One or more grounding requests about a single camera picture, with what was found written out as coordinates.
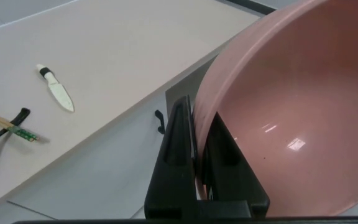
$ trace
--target wooden chopsticks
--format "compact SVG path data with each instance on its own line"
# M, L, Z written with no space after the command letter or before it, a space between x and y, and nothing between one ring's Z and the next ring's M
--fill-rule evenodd
M18 126L15 126L14 124L10 123L7 119L2 118L2 117L0 117L0 127L22 137L30 142L39 139L38 136L36 136L22 128L19 128Z

